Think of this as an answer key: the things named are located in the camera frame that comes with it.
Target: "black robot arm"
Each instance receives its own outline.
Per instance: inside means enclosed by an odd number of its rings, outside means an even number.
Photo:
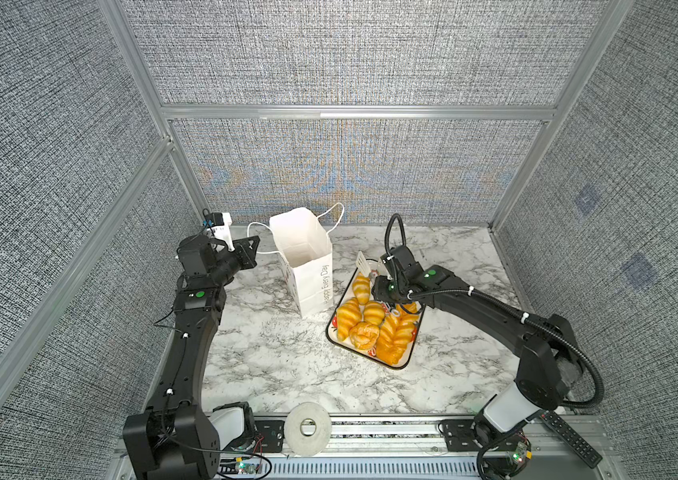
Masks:
[[[397,220],[403,244],[390,248],[390,231]],[[403,221],[393,215],[385,235],[381,259],[392,279],[380,276],[373,298],[389,304],[419,301],[430,308],[452,313],[500,341],[519,359],[515,382],[495,396],[476,417],[473,429],[482,445],[508,432],[540,410],[558,406],[591,407],[603,396],[602,379],[578,348],[570,323],[562,316],[542,318],[523,312],[476,290],[452,271],[439,265],[424,270],[406,246]],[[595,384],[587,402],[565,399],[572,384],[590,371]]]
[[[143,413],[126,419],[123,442],[139,480],[213,477],[219,467],[219,433],[203,413],[203,374],[221,312],[224,286],[239,270],[256,266],[258,236],[234,240],[234,250],[204,233],[177,249],[184,272],[177,281],[174,326],[159,384]]]

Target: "marble table surface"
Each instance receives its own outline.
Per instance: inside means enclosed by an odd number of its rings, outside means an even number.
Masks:
[[[440,264],[466,282],[517,306],[517,299],[487,229],[407,226],[408,246],[423,267]],[[260,251],[274,250],[272,235]],[[397,234],[393,235],[393,245]],[[233,227],[233,238],[245,236]],[[383,251],[382,226],[339,226],[334,243],[334,301],[363,250]],[[518,360],[486,333],[459,318],[429,309],[409,365],[390,370],[331,344],[331,310],[302,319],[286,290],[276,255],[258,255],[254,270],[227,286],[227,304],[211,344],[202,406],[247,401],[255,413],[289,412],[317,402],[332,413],[476,413],[514,379]]]

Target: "gray textured wall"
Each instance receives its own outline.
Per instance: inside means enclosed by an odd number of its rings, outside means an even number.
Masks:
[[[341,201],[344,222],[484,223],[535,120],[175,120],[209,201],[238,222]]]
[[[678,0],[636,2],[498,238],[600,366],[631,478],[678,478]]]
[[[96,2],[0,2],[0,354],[158,138]]]
[[[181,238],[199,223],[163,160],[0,410],[0,480],[102,478],[138,412],[168,330]]]
[[[162,101],[554,105],[608,0],[123,0]],[[485,223],[532,122],[177,121],[209,202]],[[252,195],[262,198],[251,202]]]
[[[166,102],[554,104],[607,0],[124,0]]]

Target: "tape roll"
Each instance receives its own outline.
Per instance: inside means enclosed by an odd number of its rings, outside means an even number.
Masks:
[[[315,422],[315,433],[306,436],[301,432],[304,420]],[[299,456],[311,457],[328,445],[331,438],[331,416],[316,403],[307,402],[291,410],[283,427],[286,443]]]

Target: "vent grille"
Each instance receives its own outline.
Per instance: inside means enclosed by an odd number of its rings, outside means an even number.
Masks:
[[[270,458],[269,478],[476,477],[475,458]],[[252,478],[256,475],[234,475]]]

